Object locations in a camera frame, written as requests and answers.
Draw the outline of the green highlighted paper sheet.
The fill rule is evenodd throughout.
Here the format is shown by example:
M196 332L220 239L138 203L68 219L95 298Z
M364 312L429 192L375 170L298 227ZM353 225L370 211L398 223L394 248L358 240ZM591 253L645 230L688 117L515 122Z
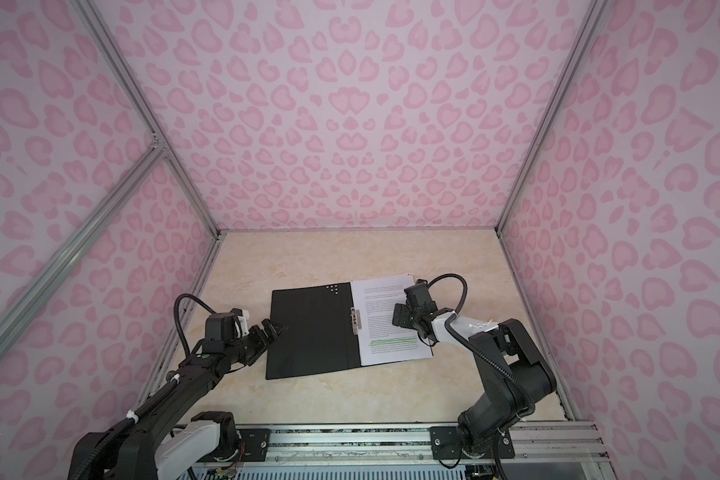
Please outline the green highlighted paper sheet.
M405 304L404 289L413 285L408 274L350 283L362 367L432 357L415 330L393 324L395 306Z

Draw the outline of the blue black file folder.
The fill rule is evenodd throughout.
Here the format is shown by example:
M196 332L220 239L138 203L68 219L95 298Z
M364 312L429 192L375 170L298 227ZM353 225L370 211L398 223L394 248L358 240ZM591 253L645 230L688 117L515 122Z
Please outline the blue black file folder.
M268 351L266 379L362 368L351 282L272 292L270 320L283 331Z

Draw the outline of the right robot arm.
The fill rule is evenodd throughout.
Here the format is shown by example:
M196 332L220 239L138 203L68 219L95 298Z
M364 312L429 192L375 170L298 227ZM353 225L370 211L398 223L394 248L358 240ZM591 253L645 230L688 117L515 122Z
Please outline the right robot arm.
M481 458L509 443L509 429L533 415L538 402L557 390L557 381L521 321L502 322L466 317L460 308L440 308L425 281L404 289L405 302L396 304L392 324L416 332L425 345L452 344L475 360L483 394L462 412L451 443L442 440L434 453Z

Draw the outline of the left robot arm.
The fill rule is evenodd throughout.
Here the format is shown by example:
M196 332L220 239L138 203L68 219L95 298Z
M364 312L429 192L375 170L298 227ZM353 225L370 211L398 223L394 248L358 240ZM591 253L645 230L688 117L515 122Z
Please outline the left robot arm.
M284 327L265 319L244 329L244 312L210 315L199 340L166 383L104 432L78 441L70 479L176 479L198 460L237 461L244 442L230 412L196 415L178 433L181 418L221 380L252 366L281 336Z

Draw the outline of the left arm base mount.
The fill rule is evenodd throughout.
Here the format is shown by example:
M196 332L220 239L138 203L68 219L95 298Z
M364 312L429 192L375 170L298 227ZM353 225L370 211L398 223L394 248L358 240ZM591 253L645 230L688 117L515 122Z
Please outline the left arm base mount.
M212 421L220 427L218 445L203 456L201 462L263 462L266 459L272 430L268 428L240 428L232 412L207 411L193 421Z

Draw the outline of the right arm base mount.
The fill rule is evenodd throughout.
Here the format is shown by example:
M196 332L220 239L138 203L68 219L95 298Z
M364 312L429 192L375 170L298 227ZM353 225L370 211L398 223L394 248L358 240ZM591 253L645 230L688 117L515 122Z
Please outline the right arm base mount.
M495 431L487 437L471 435L457 425L433 426L428 428L432 457L443 463L456 460L500 460L514 459L515 449L508 432Z

